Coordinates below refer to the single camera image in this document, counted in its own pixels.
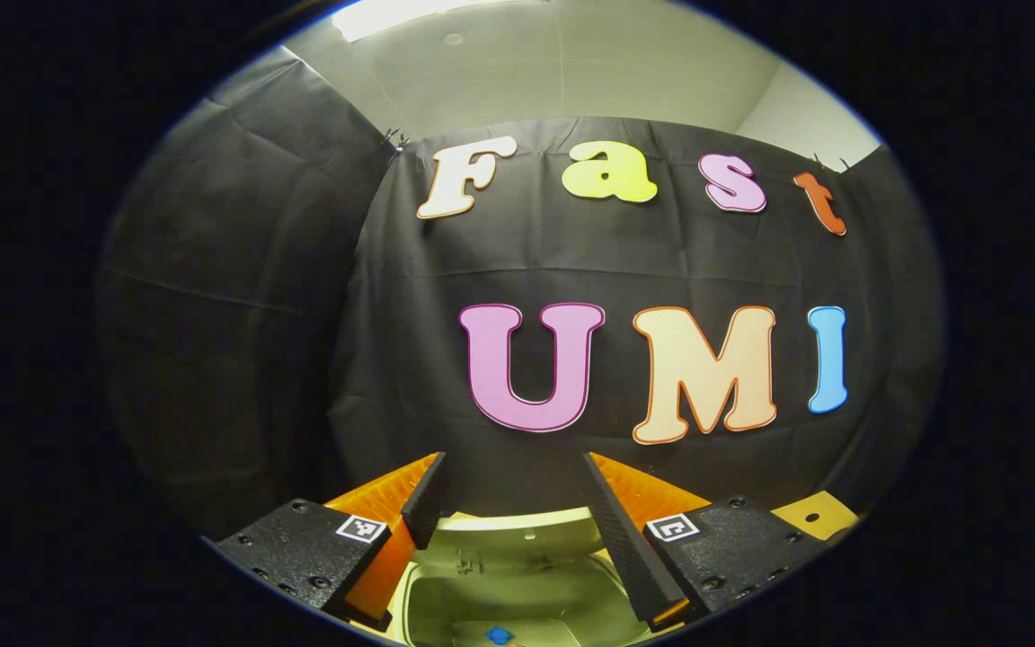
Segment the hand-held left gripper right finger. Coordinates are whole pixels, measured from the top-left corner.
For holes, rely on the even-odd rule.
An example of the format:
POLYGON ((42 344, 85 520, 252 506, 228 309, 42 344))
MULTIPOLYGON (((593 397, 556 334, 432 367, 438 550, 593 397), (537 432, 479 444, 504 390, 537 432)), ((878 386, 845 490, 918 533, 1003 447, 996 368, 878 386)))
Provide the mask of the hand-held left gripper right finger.
POLYGON ((718 616, 814 560, 814 537, 732 496, 711 503, 596 452, 586 500, 635 616, 650 630, 718 616))

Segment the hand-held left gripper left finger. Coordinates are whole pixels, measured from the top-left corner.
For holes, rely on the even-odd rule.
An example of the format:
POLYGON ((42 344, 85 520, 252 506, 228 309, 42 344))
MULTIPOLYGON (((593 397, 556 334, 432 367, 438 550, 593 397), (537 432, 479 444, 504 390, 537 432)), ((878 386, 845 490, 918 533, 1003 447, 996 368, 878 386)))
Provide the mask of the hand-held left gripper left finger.
POLYGON ((384 631, 407 566, 442 517, 444 458, 414 460, 329 502, 288 501, 212 547, 296 601, 384 631))

